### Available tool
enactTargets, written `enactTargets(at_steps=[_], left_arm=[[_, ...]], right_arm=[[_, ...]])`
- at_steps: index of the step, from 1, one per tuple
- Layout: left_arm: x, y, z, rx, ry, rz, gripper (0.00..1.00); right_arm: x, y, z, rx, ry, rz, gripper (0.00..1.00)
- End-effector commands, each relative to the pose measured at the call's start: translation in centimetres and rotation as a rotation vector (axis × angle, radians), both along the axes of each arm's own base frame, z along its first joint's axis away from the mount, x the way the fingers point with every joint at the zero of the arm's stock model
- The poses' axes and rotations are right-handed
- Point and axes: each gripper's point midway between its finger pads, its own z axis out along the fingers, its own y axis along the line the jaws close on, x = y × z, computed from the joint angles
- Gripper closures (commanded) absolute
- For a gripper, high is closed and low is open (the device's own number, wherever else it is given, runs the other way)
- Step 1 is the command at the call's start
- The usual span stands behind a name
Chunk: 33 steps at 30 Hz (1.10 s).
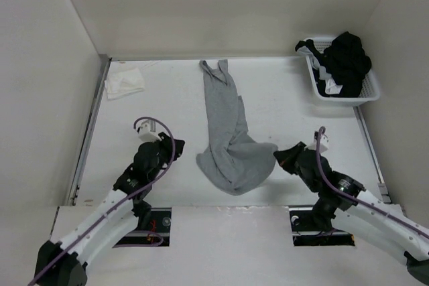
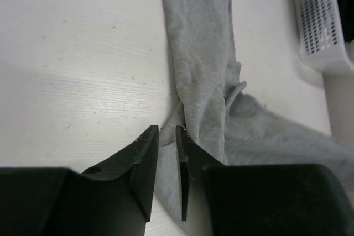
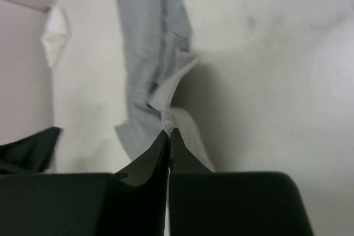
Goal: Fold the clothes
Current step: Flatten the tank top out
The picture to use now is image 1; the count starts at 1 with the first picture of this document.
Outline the grey tank top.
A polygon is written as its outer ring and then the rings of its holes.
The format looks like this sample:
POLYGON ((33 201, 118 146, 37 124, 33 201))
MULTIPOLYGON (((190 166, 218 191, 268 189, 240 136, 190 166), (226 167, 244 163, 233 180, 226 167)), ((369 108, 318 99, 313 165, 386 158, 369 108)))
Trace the grey tank top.
POLYGON ((208 147, 196 164, 219 190, 240 196, 261 185, 275 167, 278 146, 258 143, 249 135, 245 107, 229 73, 227 60, 212 68, 199 61, 203 73, 208 147))

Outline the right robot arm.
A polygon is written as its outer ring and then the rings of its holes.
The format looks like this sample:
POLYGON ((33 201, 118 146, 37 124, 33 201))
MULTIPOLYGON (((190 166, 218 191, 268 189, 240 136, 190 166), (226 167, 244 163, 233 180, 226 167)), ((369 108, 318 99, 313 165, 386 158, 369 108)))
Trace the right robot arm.
POLYGON ((316 148, 298 143, 273 156, 284 171, 298 176, 318 196, 310 211, 291 217, 294 231, 348 232, 383 250, 414 279, 428 284, 427 228, 382 202, 357 180, 331 169, 316 148))

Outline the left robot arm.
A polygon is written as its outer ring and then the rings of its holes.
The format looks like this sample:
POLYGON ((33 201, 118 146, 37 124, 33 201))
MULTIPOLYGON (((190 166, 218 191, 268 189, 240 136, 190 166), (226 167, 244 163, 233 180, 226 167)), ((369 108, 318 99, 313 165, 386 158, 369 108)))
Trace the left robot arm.
POLYGON ((157 140, 142 143, 93 213, 66 236, 40 247, 30 285, 86 285, 90 267, 101 255, 131 231, 148 228, 151 206, 144 198, 184 146, 183 140, 164 132, 157 140))

